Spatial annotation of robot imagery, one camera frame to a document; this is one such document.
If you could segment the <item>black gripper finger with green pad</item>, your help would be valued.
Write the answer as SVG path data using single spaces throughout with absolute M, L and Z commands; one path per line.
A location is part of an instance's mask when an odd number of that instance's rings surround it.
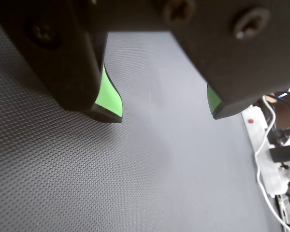
M 122 98 L 104 63 L 107 32 L 91 33 L 91 0 L 0 0 L 0 25 L 66 111 L 120 123 Z
M 166 0 L 164 20 L 220 99 L 215 119 L 290 87 L 290 0 Z

